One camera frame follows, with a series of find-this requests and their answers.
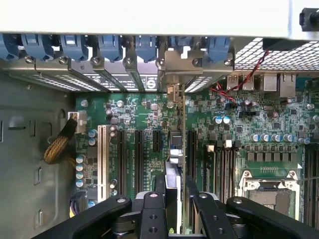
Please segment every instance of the red and black wire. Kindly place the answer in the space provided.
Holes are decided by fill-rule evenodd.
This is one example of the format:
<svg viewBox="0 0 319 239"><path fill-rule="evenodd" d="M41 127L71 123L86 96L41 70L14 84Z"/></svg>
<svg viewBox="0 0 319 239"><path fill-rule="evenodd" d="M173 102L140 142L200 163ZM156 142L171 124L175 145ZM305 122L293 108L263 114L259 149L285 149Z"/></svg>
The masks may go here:
<svg viewBox="0 0 319 239"><path fill-rule="evenodd" d="M210 90L224 96L225 98L235 102L235 99L231 96L229 96L229 93L231 91L234 91L236 89L239 89L240 87L242 87L251 77L253 77L254 73L258 70L259 66L264 62L265 60L265 57L269 55L269 51L265 51L264 55L259 58L257 64L255 65L254 69L246 76L246 78L241 82L239 83L237 86L229 89L228 91L224 91L222 90L222 87L221 85L217 82L216 83L216 87L215 88L210 88Z"/></svg>

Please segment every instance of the green circuit board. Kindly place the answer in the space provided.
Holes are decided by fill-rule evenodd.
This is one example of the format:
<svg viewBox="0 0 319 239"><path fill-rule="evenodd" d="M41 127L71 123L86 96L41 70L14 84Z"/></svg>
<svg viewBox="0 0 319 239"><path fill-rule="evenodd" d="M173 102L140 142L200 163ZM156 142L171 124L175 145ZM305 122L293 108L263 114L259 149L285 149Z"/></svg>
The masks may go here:
<svg viewBox="0 0 319 239"><path fill-rule="evenodd" d="M207 177L204 168L205 149L207 145L212 144L210 134L218 135L222 139L226 134L232 141L239 141L240 147L235 151L235 171L234 185L235 194L237 185L245 170L249 170L254 178L285 178L290 171L295 171L298 178L304 174L304 146L298 142L299 138L309 137L312 140L312 132L315 132L318 126L313 123L312 117L319 110L319 95L317 93L306 93L297 91L296 98L290 104L281 102L276 97L265 96L260 93L252 92L232 92L231 96L236 100L235 109L226 109L226 99L223 103L218 103L219 95L212 94L205 90L200 94L186 96L186 130L196 131L196 183L199 191L204 189L203 178ZM88 106L81 106L81 102L87 100ZM256 102L254 107L242 106L245 100ZM118 107L117 102L124 104ZM315 105L314 109L307 108L308 103ZM265 106L273 107L273 110L267 110ZM107 107L113 111L113 116L106 115ZM85 111L87 114L87 132L97 129L98 125L111 124L111 118L117 119L117 128L126 131L127 142L127 189L126 195L135 197L135 130L143 130L144 141L144 184L143 190L153 189L154 178L156 175L163 174L164 162L168 158L168 138L169 131L176 128L180 123L178 116L180 109L176 104L168 101L166 94L101 94L101 93L82 93L77 96L76 110ZM255 117L239 117L242 111L259 112ZM277 112L278 117L274 118L270 113ZM229 124L216 124L214 117L230 118ZM161 131L161 150L153 152L152 133L154 129ZM257 134L278 134L281 136L280 142L263 142L258 138L257 142L252 141L251 135ZM293 136L292 142L283 140L285 134ZM87 134L76 135L77 154L88 154L91 146L88 145L89 137ZM78 190L87 190L96 187L97 162L86 159L84 187ZM110 160L109 160L110 178L118 177L117 145L113 139L110 141ZM209 190L215 193L214 172L209 175ZM116 188L110 190L110 195L116 195Z"/></svg>

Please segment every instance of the white pci slot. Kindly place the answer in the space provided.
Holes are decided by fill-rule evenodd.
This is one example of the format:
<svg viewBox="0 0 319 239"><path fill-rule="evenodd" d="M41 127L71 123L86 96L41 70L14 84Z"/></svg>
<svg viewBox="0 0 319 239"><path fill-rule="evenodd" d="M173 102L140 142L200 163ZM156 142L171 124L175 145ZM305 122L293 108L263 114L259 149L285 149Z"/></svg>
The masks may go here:
<svg viewBox="0 0 319 239"><path fill-rule="evenodd" d="M98 203L109 197L109 134L107 125L98 126Z"/></svg>

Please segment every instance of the motherboard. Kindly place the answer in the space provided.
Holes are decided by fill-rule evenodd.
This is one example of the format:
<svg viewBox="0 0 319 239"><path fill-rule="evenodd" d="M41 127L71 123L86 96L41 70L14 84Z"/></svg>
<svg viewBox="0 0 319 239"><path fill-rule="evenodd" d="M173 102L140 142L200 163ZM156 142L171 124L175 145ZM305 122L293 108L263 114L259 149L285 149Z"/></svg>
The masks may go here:
<svg viewBox="0 0 319 239"><path fill-rule="evenodd" d="M300 87L286 100L244 90L230 96L209 89L186 95L187 174L199 191L223 203L244 196L303 221L309 190L299 180L305 177L305 147L319 139L318 93ZM153 190L181 143L172 142L181 129L180 106L167 94L81 93L76 110L87 116L86 133L76 134L76 188L86 192L88 207Z"/></svg>

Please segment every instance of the screw hole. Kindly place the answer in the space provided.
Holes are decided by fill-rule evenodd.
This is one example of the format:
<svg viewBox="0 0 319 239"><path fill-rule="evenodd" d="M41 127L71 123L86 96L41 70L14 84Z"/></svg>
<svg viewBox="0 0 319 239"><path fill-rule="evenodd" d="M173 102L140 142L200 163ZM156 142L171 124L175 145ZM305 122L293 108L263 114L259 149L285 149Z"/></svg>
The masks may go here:
<svg viewBox="0 0 319 239"><path fill-rule="evenodd" d="M219 233L219 234L224 234L224 229L223 229L223 228L219 228L219 229L218 229L218 233Z"/></svg>
<svg viewBox="0 0 319 239"><path fill-rule="evenodd" d="M150 233L156 233L158 231L158 229L155 227L151 227L151 228L149 228L149 231L150 231Z"/></svg>

